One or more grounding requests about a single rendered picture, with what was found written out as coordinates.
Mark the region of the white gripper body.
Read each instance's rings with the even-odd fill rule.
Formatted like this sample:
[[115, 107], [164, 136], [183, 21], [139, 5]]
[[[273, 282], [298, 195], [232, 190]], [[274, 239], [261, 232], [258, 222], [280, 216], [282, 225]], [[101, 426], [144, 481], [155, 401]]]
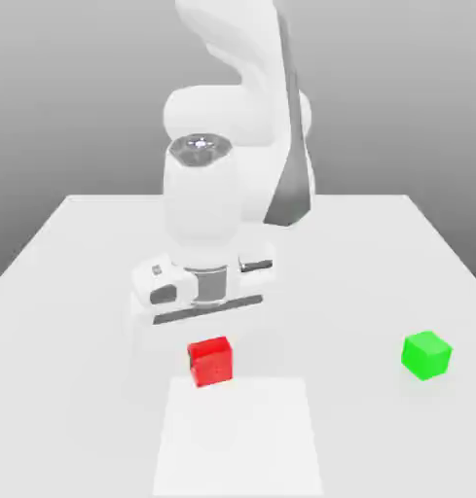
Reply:
[[271, 303], [261, 295], [247, 296], [211, 308], [156, 311], [130, 295], [132, 336], [241, 336], [275, 323]]

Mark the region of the small red cube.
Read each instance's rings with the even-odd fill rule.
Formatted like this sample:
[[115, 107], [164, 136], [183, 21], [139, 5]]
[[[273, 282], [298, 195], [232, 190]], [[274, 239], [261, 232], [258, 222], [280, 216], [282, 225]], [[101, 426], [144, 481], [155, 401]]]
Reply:
[[233, 378], [233, 349], [226, 337], [190, 343], [187, 353], [190, 372], [197, 387]]

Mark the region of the small green cube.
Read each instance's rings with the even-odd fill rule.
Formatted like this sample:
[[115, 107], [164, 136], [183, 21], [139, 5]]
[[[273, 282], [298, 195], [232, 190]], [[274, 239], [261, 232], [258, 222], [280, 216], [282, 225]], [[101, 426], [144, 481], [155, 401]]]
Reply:
[[444, 374], [449, 367], [453, 348], [432, 331], [405, 337], [401, 363], [416, 378], [429, 380]]

